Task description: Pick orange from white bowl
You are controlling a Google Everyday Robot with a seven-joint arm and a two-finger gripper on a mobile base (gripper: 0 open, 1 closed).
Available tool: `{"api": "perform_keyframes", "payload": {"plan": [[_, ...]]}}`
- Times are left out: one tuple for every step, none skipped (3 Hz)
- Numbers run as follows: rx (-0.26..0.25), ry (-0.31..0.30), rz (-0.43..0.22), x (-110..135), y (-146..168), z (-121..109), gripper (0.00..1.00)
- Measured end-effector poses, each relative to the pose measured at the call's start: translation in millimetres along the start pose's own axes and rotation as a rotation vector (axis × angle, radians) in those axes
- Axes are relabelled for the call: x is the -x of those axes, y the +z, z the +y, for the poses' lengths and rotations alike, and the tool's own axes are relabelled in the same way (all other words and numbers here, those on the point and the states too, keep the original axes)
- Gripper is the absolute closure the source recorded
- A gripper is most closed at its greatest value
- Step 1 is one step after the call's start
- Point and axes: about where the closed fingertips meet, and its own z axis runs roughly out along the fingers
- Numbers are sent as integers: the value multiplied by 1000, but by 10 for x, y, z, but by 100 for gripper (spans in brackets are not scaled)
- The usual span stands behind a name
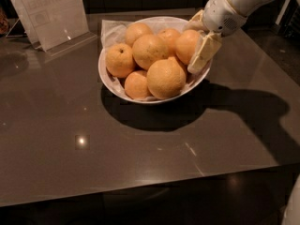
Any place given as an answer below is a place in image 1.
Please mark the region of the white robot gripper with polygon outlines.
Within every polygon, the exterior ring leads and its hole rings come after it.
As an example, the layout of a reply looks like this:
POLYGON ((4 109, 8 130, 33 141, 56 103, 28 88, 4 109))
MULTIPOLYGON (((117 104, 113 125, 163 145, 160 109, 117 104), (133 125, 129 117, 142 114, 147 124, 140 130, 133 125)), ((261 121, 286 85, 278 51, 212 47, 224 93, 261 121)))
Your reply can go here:
POLYGON ((214 57, 222 45, 222 36, 226 37, 241 28, 247 18, 240 15, 230 0, 209 0, 204 10, 199 10, 184 26, 183 30, 210 31, 197 42, 187 70, 197 74, 214 57))

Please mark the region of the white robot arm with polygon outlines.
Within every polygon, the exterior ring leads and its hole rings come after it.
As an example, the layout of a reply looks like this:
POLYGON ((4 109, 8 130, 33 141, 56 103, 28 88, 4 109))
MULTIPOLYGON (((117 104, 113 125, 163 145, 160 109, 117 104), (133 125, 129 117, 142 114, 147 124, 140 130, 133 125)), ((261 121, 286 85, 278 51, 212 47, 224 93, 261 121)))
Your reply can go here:
POLYGON ((187 23, 185 29, 203 30, 207 35, 197 43, 187 70, 199 73, 218 52, 222 38, 240 29, 257 8, 274 0, 209 0, 187 23))

